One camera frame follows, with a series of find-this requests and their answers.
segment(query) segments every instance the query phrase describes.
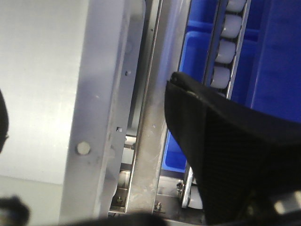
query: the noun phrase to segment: blue bin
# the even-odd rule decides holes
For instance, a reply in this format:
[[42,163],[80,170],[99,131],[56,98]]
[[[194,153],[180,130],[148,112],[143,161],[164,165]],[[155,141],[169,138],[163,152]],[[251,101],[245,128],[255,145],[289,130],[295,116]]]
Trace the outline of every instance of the blue bin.
[[185,171],[186,158],[173,136],[168,133],[162,168],[175,172]]
[[185,36],[180,71],[201,82],[205,69],[210,34],[190,31]]
[[267,0],[246,106],[301,122],[301,1]]

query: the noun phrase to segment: stainless steel frame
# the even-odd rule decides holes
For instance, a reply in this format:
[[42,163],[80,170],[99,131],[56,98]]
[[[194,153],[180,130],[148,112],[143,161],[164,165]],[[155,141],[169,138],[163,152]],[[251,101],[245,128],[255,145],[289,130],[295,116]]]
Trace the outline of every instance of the stainless steel frame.
[[152,213],[157,195],[158,180],[166,139],[164,93],[166,81],[179,67],[190,0],[153,0],[147,37],[152,42],[147,68],[135,146],[133,168],[129,182],[125,212]]
[[145,14],[144,0],[131,0],[131,17],[127,34],[127,46],[121,71],[118,90],[115,118],[113,122],[112,143],[114,156],[108,160],[100,216],[107,217],[111,206],[112,197],[117,189],[120,165],[124,152],[127,134],[127,123],[132,101],[132,93],[136,78],[137,63],[142,38]]

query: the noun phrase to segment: metal panel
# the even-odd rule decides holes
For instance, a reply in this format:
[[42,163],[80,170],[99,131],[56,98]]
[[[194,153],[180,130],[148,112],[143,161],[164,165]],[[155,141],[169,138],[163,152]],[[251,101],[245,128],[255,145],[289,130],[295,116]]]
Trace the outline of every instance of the metal panel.
[[166,139],[164,93],[166,81],[178,70],[190,0],[153,1],[158,5],[142,113],[139,121],[133,170],[129,182],[126,212],[152,212],[156,199]]
[[[60,221],[99,216],[130,19],[129,0],[91,0],[79,73]],[[87,155],[76,153],[89,143]]]
[[63,183],[87,8],[86,0],[0,0],[9,116],[1,175]]

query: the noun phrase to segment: metal strip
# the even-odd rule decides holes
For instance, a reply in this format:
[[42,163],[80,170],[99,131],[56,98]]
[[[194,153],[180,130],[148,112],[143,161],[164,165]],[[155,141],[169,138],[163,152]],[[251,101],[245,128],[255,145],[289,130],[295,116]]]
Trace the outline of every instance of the metal strip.
[[141,41],[141,50],[135,79],[132,104],[128,119],[127,135],[136,137],[141,114],[142,101],[146,85],[146,78],[152,55],[153,39],[158,15],[159,0],[145,0],[146,12]]
[[191,184],[193,181],[193,172],[192,168],[188,163],[186,163],[186,169],[185,169],[185,178],[184,178],[184,184],[183,184],[183,191],[182,191],[182,208],[187,208],[189,201],[190,201],[190,190],[191,190]]
[[210,83],[211,83],[214,62],[216,59],[216,54],[218,52],[218,46],[220,42],[227,4],[228,4],[228,0],[219,0],[215,11],[214,23],[213,23],[214,26],[211,33],[211,40],[209,44],[209,51],[207,55],[204,78],[203,78],[203,84],[207,87],[210,87]]
[[140,50],[144,23],[145,2],[144,0],[131,0],[131,17],[127,34],[127,47],[121,71],[120,85],[118,87],[118,100],[114,117],[112,132],[112,149],[114,155],[108,160],[105,179],[103,184],[103,194],[101,199],[102,208],[100,216],[107,217],[111,206],[112,198],[116,192],[119,170],[127,132],[127,122],[130,112],[132,93],[134,88],[137,62]]
[[167,127],[164,118],[166,81],[178,70],[190,0],[153,1],[158,5],[152,54],[147,62],[143,98],[133,169],[125,212],[153,212],[157,194]]
[[242,22],[242,25],[241,25],[240,32],[238,34],[238,40],[237,40],[237,44],[236,44],[236,55],[233,58],[232,69],[231,69],[231,72],[230,72],[230,82],[229,82],[228,87],[227,87],[227,93],[226,93],[226,98],[227,99],[231,99],[231,95],[232,95],[232,91],[233,91],[233,86],[234,86],[236,71],[237,71],[239,57],[240,57],[240,51],[241,51],[241,47],[242,47],[243,41],[244,41],[246,23],[247,23],[247,20],[248,20],[251,1],[252,0],[247,0],[246,1],[244,12],[243,12],[243,22]]

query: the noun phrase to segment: blue plastic crate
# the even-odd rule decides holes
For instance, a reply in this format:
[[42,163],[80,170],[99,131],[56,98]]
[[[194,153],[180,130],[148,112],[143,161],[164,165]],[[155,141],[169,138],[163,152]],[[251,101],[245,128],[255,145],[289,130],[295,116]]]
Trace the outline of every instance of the blue plastic crate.
[[166,139],[166,149],[164,151],[162,168],[164,170],[184,172],[185,164],[186,157],[169,132]]
[[266,0],[246,106],[301,122],[301,1]]

